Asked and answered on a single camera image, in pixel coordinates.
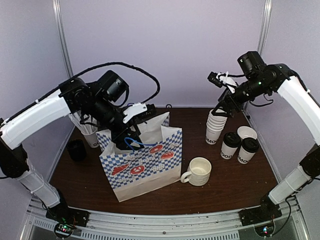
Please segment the blue checkered paper bag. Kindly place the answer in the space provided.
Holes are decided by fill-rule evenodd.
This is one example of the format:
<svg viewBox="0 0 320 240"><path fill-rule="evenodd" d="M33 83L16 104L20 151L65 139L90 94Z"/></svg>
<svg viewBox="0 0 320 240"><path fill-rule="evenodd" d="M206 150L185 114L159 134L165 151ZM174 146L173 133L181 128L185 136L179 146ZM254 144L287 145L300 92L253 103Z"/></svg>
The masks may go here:
<svg viewBox="0 0 320 240"><path fill-rule="evenodd" d="M138 125L141 149L120 150L111 132L96 133L101 166L119 202L163 188L181 177L183 130L170 126L170 112Z"/></svg>

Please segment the black coffee cup lid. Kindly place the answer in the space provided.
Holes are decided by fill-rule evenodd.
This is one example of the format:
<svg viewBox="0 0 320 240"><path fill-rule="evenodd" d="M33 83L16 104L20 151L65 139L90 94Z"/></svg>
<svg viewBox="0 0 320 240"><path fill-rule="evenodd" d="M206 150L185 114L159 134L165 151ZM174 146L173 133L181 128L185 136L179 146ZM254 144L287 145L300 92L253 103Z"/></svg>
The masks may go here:
<svg viewBox="0 0 320 240"><path fill-rule="evenodd" d="M259 149L259 142L257 139L247 137L242 140L241 146L249 153L256 153Z"/></svg>

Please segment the white paper coffee cup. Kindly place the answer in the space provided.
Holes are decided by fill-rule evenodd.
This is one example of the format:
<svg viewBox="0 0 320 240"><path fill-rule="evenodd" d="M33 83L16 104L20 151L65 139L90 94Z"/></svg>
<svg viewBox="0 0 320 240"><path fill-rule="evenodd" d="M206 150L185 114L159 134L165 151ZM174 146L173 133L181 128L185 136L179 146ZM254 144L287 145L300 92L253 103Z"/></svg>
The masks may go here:
<svg viewBox="0 0 320 240"><path fill-rule="evenodd" d="M237 160L240 164L246 165L250 162L255 154L255 152L249 152L241 147L238 152Z"/></svg>

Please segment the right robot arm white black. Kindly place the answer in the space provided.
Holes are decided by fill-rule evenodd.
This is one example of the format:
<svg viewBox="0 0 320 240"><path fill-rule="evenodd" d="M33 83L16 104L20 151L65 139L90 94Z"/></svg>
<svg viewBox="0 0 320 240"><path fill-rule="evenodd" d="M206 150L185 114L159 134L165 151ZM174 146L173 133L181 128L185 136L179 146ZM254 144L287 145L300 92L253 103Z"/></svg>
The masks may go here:
<svg viewBox="0 0 320 240"><path fill-rule="evenodd" d="M250 123L277 178L274 187L264 190L257 207L239 211L242 224L248 225L279 218L280 204L319 177L320 105L287 65L267 64L257 51L246 52L237 63L240 75L208 75L208 80L222 89L213 108L232 118L259 101L258 109L250 111ZM261 101L270 97L275 103L264 106Z"/></svg>

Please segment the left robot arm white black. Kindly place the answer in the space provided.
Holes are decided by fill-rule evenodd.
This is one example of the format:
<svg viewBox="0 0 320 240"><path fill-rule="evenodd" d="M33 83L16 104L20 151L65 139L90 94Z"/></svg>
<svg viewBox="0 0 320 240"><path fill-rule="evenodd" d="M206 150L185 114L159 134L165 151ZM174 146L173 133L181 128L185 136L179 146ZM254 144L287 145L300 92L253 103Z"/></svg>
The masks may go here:
<svg viewBox="0 0 320 240"><path fill-rule="evenodd" d="M23 184L58 221L69 221L72 211L65 198L35 170L22 142L48 124L81 112L97 120L99 127L109 129L111 140L124 150L128 137L139 139L136 120L147 110L145 103L129 107L113 104L128 88L128 84L111 70L90 83L76 77L61 83L14 116L1 120L0 169L3 174Z"/></svg>

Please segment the stack of white paper cups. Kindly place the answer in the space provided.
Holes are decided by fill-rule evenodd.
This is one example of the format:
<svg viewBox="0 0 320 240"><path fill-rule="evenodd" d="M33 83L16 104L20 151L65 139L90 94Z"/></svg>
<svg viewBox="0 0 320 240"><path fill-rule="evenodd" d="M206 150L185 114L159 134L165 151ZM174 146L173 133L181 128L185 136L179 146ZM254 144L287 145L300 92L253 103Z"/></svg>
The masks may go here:
<svg viewBox="0 0 320 240"><path fill-rule="evenodd" d="M218 114L225 114L226 112L222 109L210 110L206 122L206 135L205 141L209 145L214 145L217 143L224 127L227 122L228 117Z"/></svg>

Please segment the small white ceramic bowl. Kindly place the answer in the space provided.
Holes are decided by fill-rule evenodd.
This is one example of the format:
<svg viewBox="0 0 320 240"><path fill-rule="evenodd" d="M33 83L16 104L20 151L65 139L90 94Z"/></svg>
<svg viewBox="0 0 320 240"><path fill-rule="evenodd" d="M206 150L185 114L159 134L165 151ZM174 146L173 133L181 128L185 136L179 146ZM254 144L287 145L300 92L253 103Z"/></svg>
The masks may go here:
<svg viewBox="0 0 320 240"><path fill-rule="evenodd" d="M253 138L256 140L258 138L257 132L253 128L245 125L240 126L237 129L237 134L239 135L241 140L244 140L246 138Z"/></svg>

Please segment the white cup holding straws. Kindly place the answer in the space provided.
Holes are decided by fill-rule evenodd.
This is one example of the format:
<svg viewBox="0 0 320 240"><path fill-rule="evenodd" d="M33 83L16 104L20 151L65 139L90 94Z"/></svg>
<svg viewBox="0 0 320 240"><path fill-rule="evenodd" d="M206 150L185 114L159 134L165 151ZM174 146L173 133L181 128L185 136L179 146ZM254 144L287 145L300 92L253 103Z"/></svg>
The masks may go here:
<svg viewBox="0 0 320 240"><path fill-rule="evenodd" d="M83 134L83 136L91 148L94 149L94 148L99 147L99 141L98 141L96 132L93 132L90 134Z"/></svg>

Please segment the stack of black lids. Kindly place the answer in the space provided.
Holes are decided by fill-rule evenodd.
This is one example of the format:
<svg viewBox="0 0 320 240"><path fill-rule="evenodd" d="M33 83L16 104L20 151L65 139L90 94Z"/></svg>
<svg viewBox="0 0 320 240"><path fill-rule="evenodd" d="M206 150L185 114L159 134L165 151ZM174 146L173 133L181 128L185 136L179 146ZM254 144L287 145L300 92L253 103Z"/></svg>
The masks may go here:
<svg viewBox="0 0 320 240"><path fill-rule="evenodd" d="M70 158L75 162L81 162L87 157L87 151L81 139L70 140L66 145L66 149Z"/></svg>

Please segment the white ceramic mug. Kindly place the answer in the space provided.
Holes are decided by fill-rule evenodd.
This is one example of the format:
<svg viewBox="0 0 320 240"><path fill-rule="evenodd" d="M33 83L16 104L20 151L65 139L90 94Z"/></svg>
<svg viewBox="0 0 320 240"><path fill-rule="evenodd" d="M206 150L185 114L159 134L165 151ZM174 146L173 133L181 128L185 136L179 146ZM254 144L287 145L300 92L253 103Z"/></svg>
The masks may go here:
<svg viewBox="0 0 320 240"><path fill-rule="evenodd" d="M190 161L187 171L181 175L180 182L202 187L209 181L211 170L212 165L208 159L195 157Z"/></svg>

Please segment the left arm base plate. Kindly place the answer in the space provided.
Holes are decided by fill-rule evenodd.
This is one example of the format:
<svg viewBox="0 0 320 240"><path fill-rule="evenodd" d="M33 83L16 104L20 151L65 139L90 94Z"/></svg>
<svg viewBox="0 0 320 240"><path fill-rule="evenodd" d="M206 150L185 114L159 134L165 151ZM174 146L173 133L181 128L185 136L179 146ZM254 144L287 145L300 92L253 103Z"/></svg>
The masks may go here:
<svg viewBox="0 0 320 240"><path fill-rule="evenodd" d="M61 224L67 224L71 227L86 227L90 213L86 210L80 210L68 207L67 210L56 210L48 208L46 218L55 220Z"/></svg>

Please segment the right aluminium frame post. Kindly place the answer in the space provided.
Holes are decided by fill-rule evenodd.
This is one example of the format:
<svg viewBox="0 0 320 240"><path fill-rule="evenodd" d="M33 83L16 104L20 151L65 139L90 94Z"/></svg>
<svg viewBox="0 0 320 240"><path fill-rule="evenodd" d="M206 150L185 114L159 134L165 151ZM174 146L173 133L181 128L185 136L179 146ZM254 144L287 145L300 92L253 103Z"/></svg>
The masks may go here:
<svg viewBox="0 0 320 240"><path fill-rule="evenodd" d="M270 29L270 23L271 23L271 17L272 17L272 0L265 0L264 6L262 10L262 19L261 19L261 26L260 26L260 33L259 33L259 39L257 44L257 52L262 56L267 38L268 33Z"/></svg>

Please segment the aluminium frame post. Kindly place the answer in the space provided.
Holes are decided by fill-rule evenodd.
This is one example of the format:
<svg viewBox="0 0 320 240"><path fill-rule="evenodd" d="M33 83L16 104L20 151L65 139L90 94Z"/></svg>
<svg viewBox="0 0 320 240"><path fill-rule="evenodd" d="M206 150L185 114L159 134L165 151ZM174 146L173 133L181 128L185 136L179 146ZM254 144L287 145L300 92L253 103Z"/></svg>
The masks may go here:
<svg viewBox="0 0 320 240"><path fill-rule="evenodd" d="M265 0L264 6L262 10L262 19L261 19L261 26L260 26L260 33L259 33L259 39L257 44L257 52L262 56L267 38L268 33L270 29L270 23L271 23L271 17L272 17L272 0Z"/></svg>
<svg viewBox="0 0 320 240"><path fill-rule="evenodd" d="M66 73L68 77L71 78L74 75L74 73L73 73L73 68L72 68L71 59L70 59L67 41L66 41L63 17L62 17L62 11L61 11L61 3L59 0L52 0L52 6L53 6L53 13L54 13L54 18L57 26L57 31L58 31L60 47L62 51L62 59L66 69Z"/></svg>

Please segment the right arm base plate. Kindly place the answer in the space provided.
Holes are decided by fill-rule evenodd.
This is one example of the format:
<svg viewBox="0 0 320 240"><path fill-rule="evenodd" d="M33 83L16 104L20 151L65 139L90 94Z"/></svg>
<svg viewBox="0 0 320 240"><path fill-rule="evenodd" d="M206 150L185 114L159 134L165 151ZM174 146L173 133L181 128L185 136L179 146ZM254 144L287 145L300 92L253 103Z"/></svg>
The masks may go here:
<svg viewBox="0 0 320 240"><path fill-rule="evenodd" d="M243 227L268 222L282 216L282 212L279 209L268 211L261 206L244 208L238 214Z"/></svg>

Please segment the left aluminium frame post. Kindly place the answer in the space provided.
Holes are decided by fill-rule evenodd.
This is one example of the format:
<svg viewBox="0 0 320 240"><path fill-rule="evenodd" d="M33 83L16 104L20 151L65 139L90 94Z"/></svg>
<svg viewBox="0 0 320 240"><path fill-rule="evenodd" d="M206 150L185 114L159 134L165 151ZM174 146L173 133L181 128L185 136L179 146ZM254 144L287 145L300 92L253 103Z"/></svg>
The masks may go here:
<svg viewBox="0 0 320 240"><path fill-rule="evenodd" d="M70 59L67 41L66 41L63 17L62 17L62 11L61 11L61 3L59 0L52 0L52 6L53 6L53 13L54 13L54 18L57 26L57 31L58 31L60 47L62 51L62 59L66 69L66 73L68 77L71 78L74 75L74 73L73 73L73 68L72 68L71 59Z"/></svg>

